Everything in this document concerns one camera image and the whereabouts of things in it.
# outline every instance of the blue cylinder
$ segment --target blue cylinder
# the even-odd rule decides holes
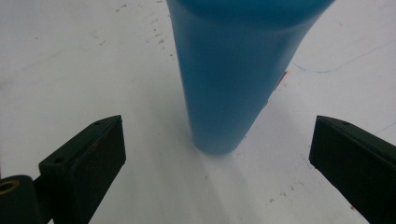
[[[333,0],[167,0],[194,145],[237,148]]]

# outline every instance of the white surface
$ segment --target white surface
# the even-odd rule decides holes
[[[232,154],[190,140],[165,0],[1,1],[2,177],[121,114],[127,162],[91,223],[367,223],[308,162],[316,115],[396,145],[396,2],[336,1]]]

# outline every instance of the screw hole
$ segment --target screw hole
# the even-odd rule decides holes
[[[59,164],[59,163],[62,163],[62,162],[64,162],[64,158],[56,158],[55,159],[55,161],[53,161],[53,163],[55,163],[55,164]]]
[[[6,194],[14,190],[20,185],[19,180],[9,180],[0,184],[0,195]]]

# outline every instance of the blue tube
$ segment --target blue tube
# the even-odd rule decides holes
[[[333,0],[167,0],[192,140],[237,148]]]

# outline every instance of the white table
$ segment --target white table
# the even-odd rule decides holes
[[[91,223],[367,223],[308,161],[316,115],[396,145],[396,2],[336,1],[239,148],[191,144],[165,0],[0,2],[2,177],[121,114],[127,162]]]

